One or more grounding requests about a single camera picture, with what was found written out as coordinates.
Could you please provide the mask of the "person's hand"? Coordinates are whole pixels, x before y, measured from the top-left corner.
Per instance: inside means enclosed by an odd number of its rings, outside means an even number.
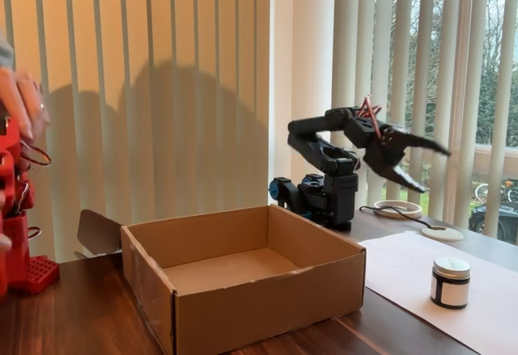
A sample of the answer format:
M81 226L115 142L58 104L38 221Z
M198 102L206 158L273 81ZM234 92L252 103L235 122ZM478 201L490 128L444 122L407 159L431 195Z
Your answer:
M41 89L29 73L1 68L1 101L18 121L22 136L30 142L48 127L49 114Z

